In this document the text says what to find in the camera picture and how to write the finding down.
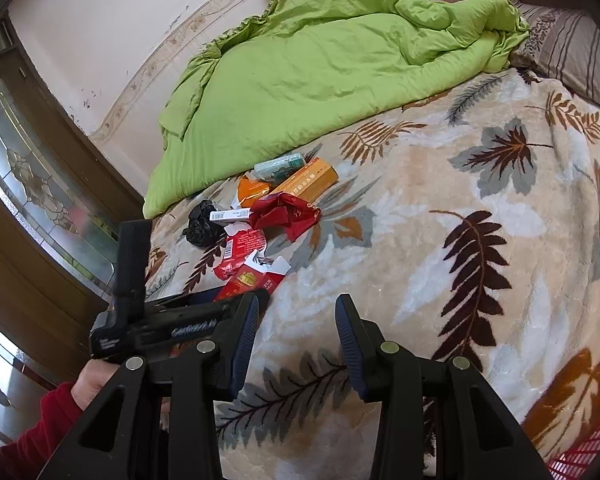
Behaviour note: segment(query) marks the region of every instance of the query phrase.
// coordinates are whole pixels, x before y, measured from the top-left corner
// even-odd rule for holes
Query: crumpled black bag
[[[189,226],[182,231],[187,242],[205,249],[218,242],[224,234],[224,228],[209,220],[209,215],[216,208],[211,200],[203,200],[189,213]]]

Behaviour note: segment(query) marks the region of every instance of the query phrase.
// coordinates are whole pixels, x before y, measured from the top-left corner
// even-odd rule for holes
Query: floral blanket
[[[379,406],[352,391],[336,297],[414,354],[462,354],[541,455],[600,423],[600,109],[554,79],[507,70],[352,124],[299,150],[339,181],[319,224],[269,240],[292,270],[258,329],[239,398],[216,406],[227,478],[366,479]],[[182,235],[204,198],[155,224],[148,300],[222,284]],[[426,411],[430,424],[431,410]],[[434,437],[426,432],[434,452]]]

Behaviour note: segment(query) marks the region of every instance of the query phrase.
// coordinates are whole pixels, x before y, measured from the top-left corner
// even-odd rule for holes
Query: person's hand
[[[92,359],[84,365],[78,380],[71,388],[71,396],[81,410],[87,409],[87,406],[119,367],[120,365],[107,363],[100,359]]]

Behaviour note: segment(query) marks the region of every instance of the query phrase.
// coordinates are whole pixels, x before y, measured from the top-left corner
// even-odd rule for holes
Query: green comforter
[[[159,118],[152,218],[254,164],[508,65],[508,0],[273,0],[191,59]]]

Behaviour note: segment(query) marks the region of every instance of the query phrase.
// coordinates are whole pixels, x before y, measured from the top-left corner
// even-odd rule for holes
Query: striped pillow
[[[511,65],[559,79],[600,105],[600,30],[596,23],[584,10],[513,4],[531,25],[531,32],[511,53]]]

